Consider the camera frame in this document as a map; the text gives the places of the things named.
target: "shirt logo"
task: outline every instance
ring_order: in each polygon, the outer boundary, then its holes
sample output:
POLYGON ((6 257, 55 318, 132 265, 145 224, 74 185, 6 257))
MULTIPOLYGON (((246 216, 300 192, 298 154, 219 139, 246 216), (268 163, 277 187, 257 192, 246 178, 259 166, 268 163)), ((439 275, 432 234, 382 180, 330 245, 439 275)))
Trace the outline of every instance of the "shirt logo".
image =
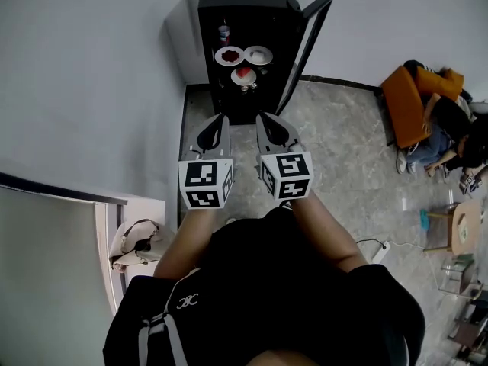
POLYGON ((180 302, 182 303, 180 306, 177 306, 176 309, 181 309, 187 307, 188 305, 196 305, 197 301, 192 302, 193 298, 196 297, 198 293, 193 294, 192 296, 188 296, 185 298, 181 298, 180 302))

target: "wooden table top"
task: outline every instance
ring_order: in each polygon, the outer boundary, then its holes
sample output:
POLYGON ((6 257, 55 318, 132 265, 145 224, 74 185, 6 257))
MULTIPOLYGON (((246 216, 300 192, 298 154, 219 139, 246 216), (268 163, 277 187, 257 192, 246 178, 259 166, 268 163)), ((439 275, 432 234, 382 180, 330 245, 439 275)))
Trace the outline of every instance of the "wooden table top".
POLYGON ((455 255, 462 255, 466 252, 474 252, 480 239, 481 228, 481 206, 477 200, 469 200, 459 204, 452 214, 451 224, 451 250, 455 255), (467 239, 461 243, 458 233, 458 224, 463 216, 467 222, 467 239))

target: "jeans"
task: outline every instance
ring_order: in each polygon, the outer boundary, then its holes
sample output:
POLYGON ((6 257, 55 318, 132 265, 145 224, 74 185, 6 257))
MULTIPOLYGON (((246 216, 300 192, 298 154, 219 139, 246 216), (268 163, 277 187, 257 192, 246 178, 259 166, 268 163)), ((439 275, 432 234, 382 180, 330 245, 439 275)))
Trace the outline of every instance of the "jeans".
POLYGON ((419 162, 429 165, 439 160, 447 152, 451 141, 446 133, 437 124, 432 124, 432 133, 419 143, 419 146, 411 155, 406 155, 406 162, 419 162))

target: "marble floor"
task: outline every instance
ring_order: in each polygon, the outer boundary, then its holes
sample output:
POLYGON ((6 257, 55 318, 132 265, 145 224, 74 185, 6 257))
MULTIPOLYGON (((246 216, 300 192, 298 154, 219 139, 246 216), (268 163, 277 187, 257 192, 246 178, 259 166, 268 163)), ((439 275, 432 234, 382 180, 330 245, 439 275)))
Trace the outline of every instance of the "marble floor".
MULTIPOLYGON (((184 140, 193 127, 212 115, 208 91, 190 94, 184 140)), ((282 117, 298 129, 302 142, 311 151, 313 188, 335 218, 355 239, 375 238, 399 245, 392 245, 381 263, 424 311, 427 330, 418 364, 454 364, 451 358, 458 347, 446 337, 464 301, 437 289, 436 283, 444 280, 440 267, 448 254, 426 255, 422 247, 439 243, 445 237, 446 225, 441 220, 434 221, 427 234, 420 226, 419 210, 469 197, 458 189, 459 174, 451 175, 448 183, 440 175, 427 177, 421 169, 414 175, 398 175, 396 149, 386 145, 391 134, 386 115, 370 91, 300 82, 282 117)), ((262 217, 276 206, 255 170, 255 126, 231 127, 231 141, 235 184, 226 207, 220 210, 219 226, 230 217, 262 217)), ((475 194, 484 203, 486 190, 475 194)), ((488 253, 487 224, 488 221, 483 224, 477 251, 482 280, 488 279, 488 264, 481 260, 488 253)), ((379 248, 375 242, 359 246, 368 259, 379 248)))

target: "orange chair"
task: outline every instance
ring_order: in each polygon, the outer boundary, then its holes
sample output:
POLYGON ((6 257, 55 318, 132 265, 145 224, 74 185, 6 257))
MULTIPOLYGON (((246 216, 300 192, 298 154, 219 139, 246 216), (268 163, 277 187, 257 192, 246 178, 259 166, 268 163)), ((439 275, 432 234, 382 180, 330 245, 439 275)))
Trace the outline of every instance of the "orange chair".
POLYGON ((429 135, 422 129, 424 106, 409 71, 404 66, 399 66, 381 88, 398 147, 408 148, 427 138, 429 135))
POLYGON ((424 106, 420 95, 437 93, 456 101, 463 84, 464 77, 452 69, 441 77, 417 67, 414 81, 409 71, 399 66, 381 85, 398 147, 407 148, 429 136, 422 129, 424 106))

